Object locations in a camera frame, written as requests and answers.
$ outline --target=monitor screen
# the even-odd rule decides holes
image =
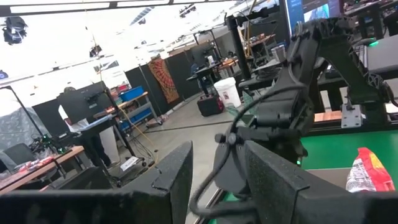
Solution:
[[[285,0],[289,34],[298,21],[329,18],[340,15],[340,0]]]

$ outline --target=green light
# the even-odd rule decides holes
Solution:
[[[374,46],[376,46],[377,44],[379,44],[379,42],[378,42],[378,41],[376,41],[376,42],[373,42],[373,43],[369,44],[369,46],[370,46],[370,47],[374,47]]]

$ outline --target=white bucket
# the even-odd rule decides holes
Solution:
[[[233,77],[214,83],[214,87],[225,107],[229,105],[233,105],[236,108],[241,106],[241,99],[239,99],[238,90],[236,89],[235,79]]]

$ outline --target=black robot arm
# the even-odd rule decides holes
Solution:
[[[255,169],[259,164],[255,165],[254,160],[248,159],[248,143],[251,141],[257,143],[249,147],[252,149],[255,147],[256,152],[261,149],[283,158],[279,165],[282,161],[296,164],[298,159],[306,156],[306,150],[301,145],[300,138],[308,132],[314,120],[308,89],[311,82],[317,80],[313,76],[317,75],[314,74],[314,65],[318,57],[325,58],[346,80],[351,105],[361,105],[366,118],[371,118],[371,121],[387,121],[384,109],[384,103],[389,101],[387,88],[379,76],[369,74],[359,61],[349,41],[351,34],[349,19],[346,17],[319,19],[296,25],[295,34],[292,36],[287,58],[283,62],[278,80],[265,95],[249,105],[251,107],[258,103],[254,128],[236,127],[238,119],[249,109],[247,107],[235,118],[229,131],[216,138],[220,145],[216,151],[214,169],[193,196],[190,204],[193,213],[213,218],[238,212],[247,214],[252,211],[251,215],[254,214],[252,220],[257,223],[258,216],[253,211],[259,211],[262,208],[258,200],[253,202],[253,192],[259,195],[258,192],[262,190],[257,189],[261,187],[261,183],[254,184],[253,179],[261,179],[268,174],[265,174],[264,170]],[[306,183],[293,186],[295,181],[284,176],[283,167],[277,165],[275,161],[267,161],[268,169],[275,171],[270,175],[275,180],[285,182],[286,186],[296,188],[296,190],[307,187]],[[250,172],[250,169],[255,170],[254,174]],[[219,188],[233,193],[241,199],[241,202],[221,204],[212,209],[198,208],[195,203],[201,191],[213,178]],[[272,188],[269,190],[270,192],[277,191]],[[275,203],[276,200],[283,201],[282,198],[271,196],[270,198],[269,204]]]

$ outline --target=white paper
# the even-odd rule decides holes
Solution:
[[[132,156],[130,159],[128,159],[126,162],[123,162],[123,164],[120,166],[120,169],[126,171],[128,168],[132,167],[135,165],[138,161],[138,158],[135,156]]]

